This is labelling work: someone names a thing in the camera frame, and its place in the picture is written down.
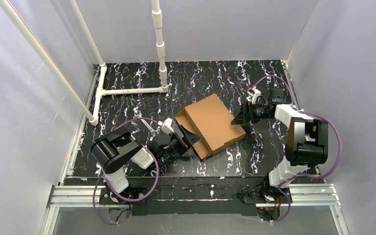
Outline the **brown cardboard box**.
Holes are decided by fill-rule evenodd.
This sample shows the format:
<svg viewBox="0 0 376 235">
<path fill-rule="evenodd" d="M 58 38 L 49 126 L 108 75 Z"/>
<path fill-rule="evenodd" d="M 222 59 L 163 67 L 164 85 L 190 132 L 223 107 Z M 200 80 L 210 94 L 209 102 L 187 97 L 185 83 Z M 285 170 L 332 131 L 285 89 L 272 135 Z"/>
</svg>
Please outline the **brown cardboard box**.
<svg viewBox="0 0 376 235">
<path fill-rule="evenodd" d="M 200 136 L 193 145 L 203 160 L 244 139 L 246 132 L 240 125 L 232 125 L 232 113 L 218 95 L 212 94 L 186 106 L 175 115 L 178 124 Z"/>
</svg>

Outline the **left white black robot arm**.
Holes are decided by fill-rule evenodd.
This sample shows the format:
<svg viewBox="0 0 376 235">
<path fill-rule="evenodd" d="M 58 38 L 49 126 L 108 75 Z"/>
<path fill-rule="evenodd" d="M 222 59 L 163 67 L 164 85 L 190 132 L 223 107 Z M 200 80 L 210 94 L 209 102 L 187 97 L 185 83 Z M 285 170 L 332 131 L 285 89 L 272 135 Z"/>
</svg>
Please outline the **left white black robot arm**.
<svg viewBox="0 0 376 235">
<path fill-rule="evenodd" d="M 91 147 L 91 154 L 101 166 L 106 186 L 121 196 L 129 187 L 124 166 L 132 161 L 142 169 L 147 169 L 161 155 L 184 155 L 192 149 L 201 137 L 182 125 L 174 125 L 168 118 L 158 124 L 160 130 L 147 147 L 131 136 L 126 127 L 97 139 Z"/>
</svg>

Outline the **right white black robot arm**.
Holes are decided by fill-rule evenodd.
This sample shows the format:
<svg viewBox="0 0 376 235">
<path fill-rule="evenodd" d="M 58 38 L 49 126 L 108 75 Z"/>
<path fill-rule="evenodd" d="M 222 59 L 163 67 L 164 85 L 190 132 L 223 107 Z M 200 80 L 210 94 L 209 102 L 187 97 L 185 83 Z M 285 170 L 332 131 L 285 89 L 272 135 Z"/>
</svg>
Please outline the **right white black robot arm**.
<svg viewBox="0 0 376 235">
<path fill-rule="evenodd" d="M 295 105 L 289 104 L 280 88 L 272 89 L 269 97 L 264 98 L 256 86 L 252 86 L 231 124 L 246 125 L 269 118 L 288 128 L 283 160 L 258 186 L 260 195 L 275 197 L 282 196 L 280 190 L 289 187 L 293 177 L 326 162 L 328 123 L 303 114 Z"/>
</svg>

